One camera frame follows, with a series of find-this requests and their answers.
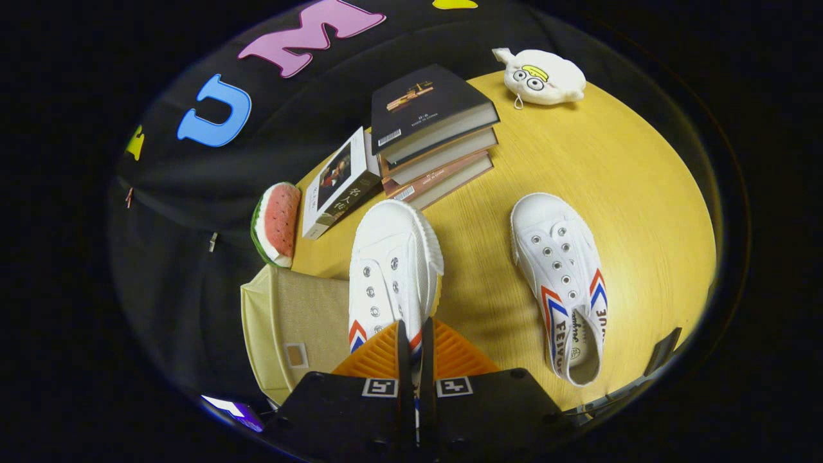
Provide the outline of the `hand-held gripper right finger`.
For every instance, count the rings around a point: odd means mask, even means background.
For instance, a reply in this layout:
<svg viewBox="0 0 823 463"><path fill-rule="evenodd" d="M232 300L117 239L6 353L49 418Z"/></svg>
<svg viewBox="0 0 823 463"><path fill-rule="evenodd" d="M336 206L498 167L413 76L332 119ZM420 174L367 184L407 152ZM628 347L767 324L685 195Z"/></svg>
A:
<svg viewBox="0 0 823 463"><path fill-rule="evenodd" d="M527 369L499 369L440 320L426 320L421 342L424 462L532 462L573 436Z"/></svg>

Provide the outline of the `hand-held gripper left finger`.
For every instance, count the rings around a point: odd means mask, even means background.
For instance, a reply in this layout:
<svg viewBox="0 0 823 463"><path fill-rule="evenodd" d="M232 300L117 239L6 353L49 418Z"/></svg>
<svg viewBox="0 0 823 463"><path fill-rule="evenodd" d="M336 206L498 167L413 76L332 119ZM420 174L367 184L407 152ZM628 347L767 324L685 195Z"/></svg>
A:
<svg viewBox="0 0 823 463"><path fill-rule="evenodd" d="M383 352L389 373L310 372L264 428L264 440L301 461L407 461L415 453L415 408L403 322L383 329L344 361Z"/></svg>

